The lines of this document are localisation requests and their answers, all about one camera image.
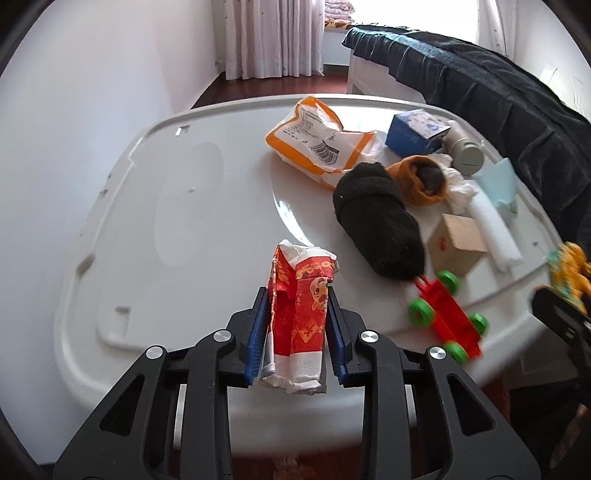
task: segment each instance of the cylindrical container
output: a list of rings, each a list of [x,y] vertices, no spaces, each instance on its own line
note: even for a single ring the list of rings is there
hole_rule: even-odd
[[[484,154],[455,120],[446,122],[451,128],[443,137],[443,145],[453,158],[452,167],[465,177],[474,175],[484,163]]]

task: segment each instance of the brown cardboard box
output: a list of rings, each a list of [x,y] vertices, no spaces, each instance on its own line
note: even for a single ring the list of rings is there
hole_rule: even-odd
[[[441,270],[463,276],[487,252],[476,221],[443,214],[439,226],[427,243],[435,273]]]

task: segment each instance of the green wheel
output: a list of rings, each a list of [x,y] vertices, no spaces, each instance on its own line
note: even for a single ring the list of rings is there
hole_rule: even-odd
[[[468,353],[457,342],[445,342],[443,349],[460,365],[465,364],[469,360]]]
[[[472,313],[468,318],[470,323],[474,325],[478,335],[482,336],[486,333],[488,330],[488,320],[484,315],[480,315],[480,313]]]
[[[457,289],[460,288],[460,279],[457,278],[452,272],[447,270],[441,270],[437,274],[437,278],[443,283],[443,286],[447,289],[450,295],[454,296]]]
[[[435,310],[423,299],[414,299],[408,307],[408,314],[417,327],[429,327],[435,321]]]

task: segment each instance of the red toy car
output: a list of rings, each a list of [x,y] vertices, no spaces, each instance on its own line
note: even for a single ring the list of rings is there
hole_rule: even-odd
[[[421,296],[408,307],[411,321],[421,327],[432,326],[444,342],[445,351],[459,364],[480,356],[478,342],[488,328],[488,321],[479,313],[466,316],[453,299],[460,286],[458,278],[443,270],[432,282],[421,275],[415,285]]]

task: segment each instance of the silver screw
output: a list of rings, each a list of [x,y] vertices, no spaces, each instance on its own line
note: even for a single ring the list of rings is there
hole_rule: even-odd
[[[379,338],[378,334],[371,331],[371,330],[366,330],[361,333],[361,339],[367,343],[377,342],[378,338]]]
[[[213,334],[213,339],[216,342],[227,342],[230,338],[232,338],[232,334],[227,330],[218,330]]]
[[[154,360],[155,358],[160,358],[164,351],[159,346],[151,346],[146,350],[146,356],[150,360]]]
[[[431,355],[435,360],[443,360],[445,358],[445,350],[440,346],[432,346],[429,349],[429,355]]]

